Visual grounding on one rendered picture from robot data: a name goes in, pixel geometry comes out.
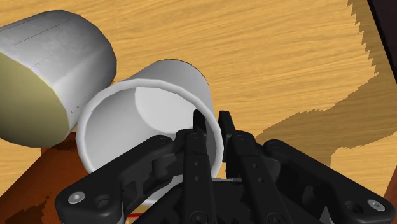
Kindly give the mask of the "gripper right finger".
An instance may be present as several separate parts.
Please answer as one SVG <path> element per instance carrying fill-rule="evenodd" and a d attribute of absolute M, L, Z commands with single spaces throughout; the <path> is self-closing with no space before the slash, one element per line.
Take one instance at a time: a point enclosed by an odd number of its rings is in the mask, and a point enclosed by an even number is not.
<path fill-rule="evenodd" d="M 260 221 L 282 216 L 286 224 L 311 224 L 292 217 L 285 200 L 317 220 L 328 215 L 332 224 L 392 224 L 396 210 L 385 198 L 323 165 L 289 144 L 271 139 L 256 142 L 236 130 L 231 114 L 220 111 L 226 176 L 240 178 Z"/>

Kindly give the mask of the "reddish brown block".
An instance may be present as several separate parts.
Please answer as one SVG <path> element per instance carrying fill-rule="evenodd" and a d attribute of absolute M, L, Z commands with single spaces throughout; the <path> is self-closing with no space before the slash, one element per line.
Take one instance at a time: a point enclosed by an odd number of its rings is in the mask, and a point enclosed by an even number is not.
<path fill-rule="evenodd" d="M 0 224 L 61 224 L 56 196 L 87 175 L 75 137 L 72 132 L 63 142 L 42 148 L 41 156 L 0 196 Z"/>

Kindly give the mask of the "dark robot stand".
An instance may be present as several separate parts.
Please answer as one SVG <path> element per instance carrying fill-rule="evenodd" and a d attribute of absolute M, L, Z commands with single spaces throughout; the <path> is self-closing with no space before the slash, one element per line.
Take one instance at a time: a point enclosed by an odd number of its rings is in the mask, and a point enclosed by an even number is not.
<path fill-rule="evenodd" d="M 397 0 L 367 0 L 397 83 Z"/>

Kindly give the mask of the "white cylinder with olive end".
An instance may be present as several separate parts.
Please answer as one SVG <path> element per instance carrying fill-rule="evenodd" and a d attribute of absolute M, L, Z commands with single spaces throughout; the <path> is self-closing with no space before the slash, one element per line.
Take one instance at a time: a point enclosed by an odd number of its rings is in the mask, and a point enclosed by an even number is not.
<path fill-rule="evenodd" d="M 0 139 L 62 142 L 115 75 L 111 43 L 78 14 L 45 11 L 0 27 Z"/>

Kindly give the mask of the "white cup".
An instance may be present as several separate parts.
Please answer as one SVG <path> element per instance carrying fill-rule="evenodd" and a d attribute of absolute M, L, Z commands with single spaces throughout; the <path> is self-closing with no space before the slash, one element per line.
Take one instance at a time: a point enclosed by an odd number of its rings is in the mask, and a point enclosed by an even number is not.
<path fill-rule="evenodd" d="M 78 121 L 78 155 L 91 173 L 154 135 L 174 139 L 193 126 L 193 112 L 205 117 L 211 175 L 223 159 L 223 140 L 204 75 L 178 59 L 152 63 L 97 93 Z"/>

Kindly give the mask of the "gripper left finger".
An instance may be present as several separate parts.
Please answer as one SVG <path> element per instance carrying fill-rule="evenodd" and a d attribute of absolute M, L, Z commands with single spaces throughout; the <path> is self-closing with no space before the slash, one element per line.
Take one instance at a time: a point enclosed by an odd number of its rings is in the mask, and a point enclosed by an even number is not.
<path fill-rule="evenodd" d="M 155 135 L 62 190 L 55 199 L 61 224 L 125 224 L 150 195 L 182 175 L 175 224 L 218 224 L 206 141 L 199 110 L 193 127 L 176 138 Z"/>

